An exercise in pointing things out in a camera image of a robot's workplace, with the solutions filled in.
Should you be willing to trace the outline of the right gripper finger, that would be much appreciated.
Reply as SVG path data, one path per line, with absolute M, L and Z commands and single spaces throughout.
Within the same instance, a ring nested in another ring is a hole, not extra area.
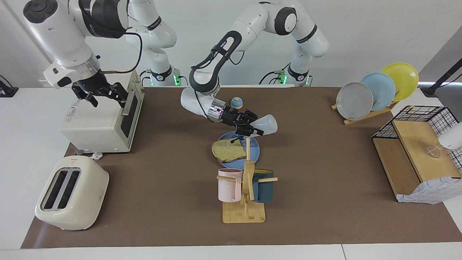
M 93 107 L 97 107 L 99 104 L 97 99 L 95 99 L 94 96 L 92 95 L 92 93 L 86 93 L 83 90 L 74 90 L 74 94 L 76 95 L 78 99 L 80 100 L 84 99 L 87 102 L 90 102 L 93 105 Z
M 109 85 L 108 98 L 118 102 L 121 108 L 126 105 L 128 92 L 120 82 Z

